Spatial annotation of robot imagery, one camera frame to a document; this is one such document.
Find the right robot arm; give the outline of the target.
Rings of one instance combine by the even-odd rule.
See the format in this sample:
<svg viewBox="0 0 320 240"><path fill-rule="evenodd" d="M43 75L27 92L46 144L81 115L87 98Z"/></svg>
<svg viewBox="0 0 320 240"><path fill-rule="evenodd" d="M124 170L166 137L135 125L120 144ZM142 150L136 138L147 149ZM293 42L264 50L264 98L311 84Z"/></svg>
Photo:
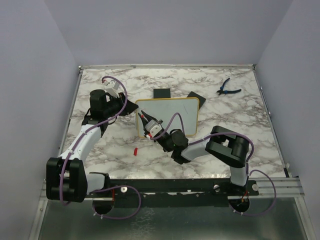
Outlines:
<svg viewBox="0 0 320 240"><path fill-rule="evenodd" d="M143 110L138 113L142 122L144 136L158 143L164 152L178 164L190 163L196 158L212 155L230 168L230 191L240 196L248 189L248 162L254 153L253 142L245 135L221 126L214 126L205 137L189 142L185 135L184 124L180 129L168 132L162 121Z"/></svg>

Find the red marker cap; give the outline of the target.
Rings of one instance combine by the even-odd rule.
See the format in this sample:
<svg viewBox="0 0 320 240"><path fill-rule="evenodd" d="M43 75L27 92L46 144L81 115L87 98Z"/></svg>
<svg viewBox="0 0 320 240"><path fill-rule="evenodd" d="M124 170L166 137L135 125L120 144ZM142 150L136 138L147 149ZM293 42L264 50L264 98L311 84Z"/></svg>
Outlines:
<svg viewBox="0 0 320 240"><path fill-rule="evenodd" d="M137 156L137 154L138 154L138 148L136 147L136 148L134 149L133 155L134 155L134 156Z"/></svg>

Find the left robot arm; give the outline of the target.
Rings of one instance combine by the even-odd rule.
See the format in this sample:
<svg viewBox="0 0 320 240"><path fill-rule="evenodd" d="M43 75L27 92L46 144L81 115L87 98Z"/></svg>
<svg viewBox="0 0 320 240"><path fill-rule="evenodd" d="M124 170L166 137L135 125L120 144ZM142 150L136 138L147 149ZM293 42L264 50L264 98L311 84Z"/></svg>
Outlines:
<svg viewBox="0 0 320 240"><path fill-rule="evenodd" d="M81 123L81 129L69 148L59 157L46 163L46 197L49 200L81 203L94 192L106 197L111 190L106 173L86 173L84 161L107 130L109 119L127 116L138 105L126 99L123 92L110 94L96 89L90 92L90 108Z"/></svg>

